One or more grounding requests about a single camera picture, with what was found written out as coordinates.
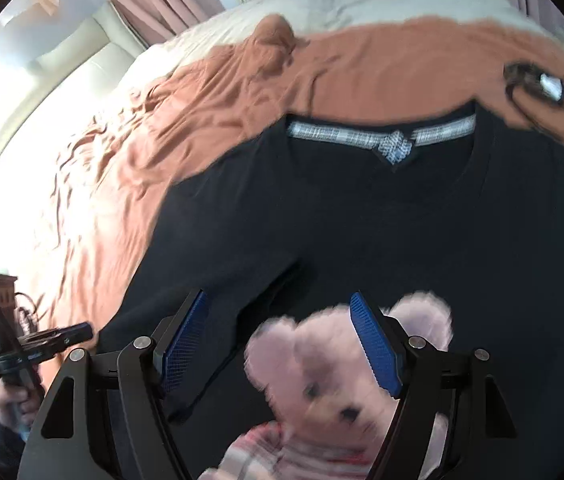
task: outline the silver bolt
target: silver bolt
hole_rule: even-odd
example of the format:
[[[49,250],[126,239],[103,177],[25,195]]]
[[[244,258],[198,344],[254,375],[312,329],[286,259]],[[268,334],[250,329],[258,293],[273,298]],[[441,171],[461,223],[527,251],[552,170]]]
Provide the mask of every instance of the silver bolt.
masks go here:
[[[71,350],[69,354],[69,359],[71,361],[79,361],[86,355],[86,352],[82,348],[76,348],[75,350]]]
[[[480,360],[480,361],[488,361],[489,357],[491,357],[489,355],[489,353],[484,349],[484,348],[478,348],[475,352],[474,355]]]
[[[409,346],[413,348],[424,348],[427,345],[427,340],[419,335],[412,335],[409,337]]]
[[[135,341],[133,341],[133,346],[138,350],[141,350],[142,348],[148,348],[151,343],[152,341],[149,336],[141,335],[140,337],[137,337]]]

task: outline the human hand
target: human hand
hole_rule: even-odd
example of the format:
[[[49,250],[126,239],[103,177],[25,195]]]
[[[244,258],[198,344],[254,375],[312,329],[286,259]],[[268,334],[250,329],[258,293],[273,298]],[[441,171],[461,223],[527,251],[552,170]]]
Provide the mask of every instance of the human hand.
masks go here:
[[[0,424],[17,433],[20,425],[31,427],[42,400],[36,392],[0,379]]]

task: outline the blue textured pad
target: blue textured pad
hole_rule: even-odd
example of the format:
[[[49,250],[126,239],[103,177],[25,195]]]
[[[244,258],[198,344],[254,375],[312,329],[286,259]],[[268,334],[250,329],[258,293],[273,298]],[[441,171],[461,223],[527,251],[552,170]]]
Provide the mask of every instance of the blue textured pad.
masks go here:
[[[398,357],[359,292],[351,296],[350,316],[377,383],[392,397],[398,397],[402,391]]]
[[[164,356],[162,389],[165,392],[171,392],[180,386],[188,364],[202,339],[208,311],[206,293],[200,292]]]

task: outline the stuffed toy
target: stuffed toy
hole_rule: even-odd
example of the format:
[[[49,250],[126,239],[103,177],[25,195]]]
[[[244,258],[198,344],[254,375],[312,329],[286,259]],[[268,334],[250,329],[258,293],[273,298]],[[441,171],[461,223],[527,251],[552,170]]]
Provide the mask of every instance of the stuffed toy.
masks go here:
[[[419,292],[383,312],[409,335],[447,350],[450,310],[434,295]],[[251,336],[245,359],[247,377],[264,391],[277,420],[238,437],[219,468],[200,480],[366,478],[398,401],[377,384],[348,306],[319,311],[300,324],[268,320]],[[420,478],[440,464],[446,430],[438,414]]]

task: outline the teddy bear ear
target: teddy bear ear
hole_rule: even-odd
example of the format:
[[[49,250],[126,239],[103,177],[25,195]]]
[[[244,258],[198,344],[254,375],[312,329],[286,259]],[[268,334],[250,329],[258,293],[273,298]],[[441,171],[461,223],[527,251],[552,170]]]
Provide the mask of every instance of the teddy bear ear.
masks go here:
[[[244,371],[251,384],[264,390],[294,359],[296,322],[269,319],[251,335],[244,351]]]
[[[453,338],[451,309],[431,293],[416,292],[405,296],[385,316],[395,317],[409,335],[419,335],[438,350],[446,351]]]

